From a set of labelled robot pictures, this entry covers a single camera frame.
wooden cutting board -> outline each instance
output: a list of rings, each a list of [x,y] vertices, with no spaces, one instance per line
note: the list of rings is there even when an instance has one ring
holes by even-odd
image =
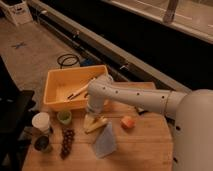
[[[134,86],[153,89],[153,83],[120,83],[123,86]],[[165,121],[160,114],[146,113],[139,116],[134,107],[109,101],[101,113],[112,122],[117,142],[117,151],[103,159],[98,159],[91,145],[101,130],[85,134],[83,119],[85,110],[73,110],[73,122],[70,127],[75,130],[72,151],[65,160],[60,158],[61,125],[55,114],[51,115],[54,134],[50,141],[53,151],[42,154],[31,145],[23,171],[171,171],[172,138]],[[126,131],[121,128],[123,115],[131,115],[136,121],[134,129]]]

yellow plastic bin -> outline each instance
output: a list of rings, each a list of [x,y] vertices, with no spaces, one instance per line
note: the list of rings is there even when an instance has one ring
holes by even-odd
[[[108,74],[105,65],[50,70],[44,91],[44,105],[54,111],[85,108],[86,91],[72,100],[69,95],[85,86],[92,78]]]

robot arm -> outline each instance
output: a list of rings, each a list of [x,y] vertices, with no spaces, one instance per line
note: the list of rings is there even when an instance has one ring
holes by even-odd
[[[90,96],[87,109],[93,114],[101,112],[105,99],[111,99],[160,113],[171,119],[175,119],[177,106],[186,95],[169,90],[119,87],[113,85],[112,79],[105,75],[90,82],[88,93]]]
[[[109,76],[89,83],[87,110],[101,112],[106,98],[161,113],[175,120],[173,171],[213,170],[213,91],[189,94],[167,90],[123,88]]]

floor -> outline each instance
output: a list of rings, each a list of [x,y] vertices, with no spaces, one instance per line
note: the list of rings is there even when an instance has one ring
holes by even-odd
[[[41,108],[48,70],[58,69],[56,60],[66,53],[77,54],[38,23],[15,27],[0,18],[0,54],[18,87],[35,90],[37,109]]]

bunch of grapes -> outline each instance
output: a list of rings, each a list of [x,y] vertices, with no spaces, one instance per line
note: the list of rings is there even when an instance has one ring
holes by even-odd
[[[62,159],[65,159],[70,154],[75,132],[73,129],[63,128],[62,135],[63,135],[63,141],[62,141],[60,156]]]

